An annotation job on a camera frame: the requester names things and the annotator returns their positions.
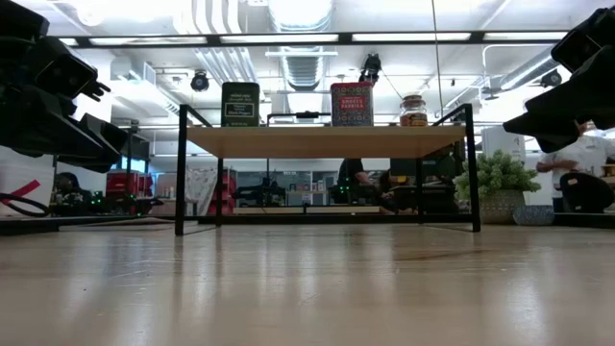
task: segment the security camera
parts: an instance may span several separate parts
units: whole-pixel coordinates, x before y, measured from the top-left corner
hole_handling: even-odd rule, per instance
[[[194,72],[194,78],[190,83],[192,90],[200,92],[209,89],[208,73],[206,71]]]

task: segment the air duct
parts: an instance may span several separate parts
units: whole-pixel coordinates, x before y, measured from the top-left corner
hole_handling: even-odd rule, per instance
[[[488,90],[490,94],[497,95],[522,87],[556,69],[559,63],[551,57],[551,50],[552,48],[550,47],[507,75],[491,78],[491,88]],[[468,103],[476,99],[480,96],[484,86],[485,80],[483,78],[477,79],[470,86],[463,89],[453,100],[449,101],[444,107],[444,111],[452,109],[455,105]]]
[[[522,87],[555,70],[559,66],[559,63],[551,57],[551,50],[552,48],[550,47],[513,72],[503,76],[499,81],[500,89],[502,91],[508,91],[516,89],[517,87]]]
[[[269,14],[278,33],[325,32],[331,27],[332,0],[270,0]],[[322,52],[323,47],[282,47],[283,52]],[[283,57],[283,75],[295,90],[315,90],[323,78],[323,57]]]

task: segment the ceiling light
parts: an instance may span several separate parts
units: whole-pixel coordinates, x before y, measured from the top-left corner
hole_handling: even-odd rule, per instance
[[[397,41],[433,41],[438,40],[467,40],[470,33],[417,33],[417,34],[354,34],[354,42],[397,42]]]
[[[75,38],[60,38],[60,42],[64,43],[65,45],[69,47],[74,47],[74,46],[79,45],[79,43],[77,43],[77,39]]]
[[[267,58],[282,58],[282,57],[337,57],[337,52],[302,52],[302,51],[288,51],[288,52],[266,52]]]
[[[204,37],[98,37],[90,38],[94,45],[145,45],[145,44],[206,44]]]
[[[128,73],[136,80],[141,81],[141,76],[137,75],[136,72],[134,72],[133,70],[128,71]]]
[[[325,43],[337,42],[339,35],[334,34],[290,34],[290,35],[253,35],[253,36],[222,36],[220,41],[225,44],[234,43]]]
[[[543,39],[563,39],[567,32],[550,33],[487,33],[484,40],[543,40]]]

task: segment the black metal table frame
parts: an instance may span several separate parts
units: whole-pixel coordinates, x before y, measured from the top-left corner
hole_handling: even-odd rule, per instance
[[[476,143],[474,141],[474,115],[471,104],[464,104],[443,116],[433,126],[438,126],[447,120],[465,123],[465,136],[467,143],[467,160],[468,173],[470,175],[470,214],[429,214],[424,215],[423,208],[423,180],[417,179],[417,205],[418,215],[318,215],[318,214],[303,214],[303,215],[250,215],[250,216],[224,216],[222,215],[222,186],[224,179],[224,159],[218,158],[217,164],[217,183],[216,183],[216,214],[215,217],[210,216],[185,216],[185,159],[187,146],[187,119],[188,114],[192,114],[203,125],[211,127],[208,121],[201,116],[196,110],[189,105],[180,106],[180,133],[178,139],[178,156],[177,156],[177,203],[175,206],[175,235],[185,235],[184,222],[186,219],[197,220],[199,223],[213,222],[216,227],[221,227],[223,224],[314,224],[314,223],[331,223],[331,224],[356,224],[356,223],[410,223],[415,222],[424,224],[426,222],[433,223],[461,223],[469,222],[472,224],[472,232],[480,232],[480,213],[479,213],[479,178],[477,175],[477,158],[476,158]],[[417,161],[417,176],[422,176],[423,164],[422,160]]]

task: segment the wooden tabletop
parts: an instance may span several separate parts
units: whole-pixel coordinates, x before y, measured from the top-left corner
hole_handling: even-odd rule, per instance
[[[188,140],[224,159],[422,158],[465,137],[461,126],[189,128]]]
[[[603,180],[611,185],[611,186],[615,186],[615,177],[603,177]]]

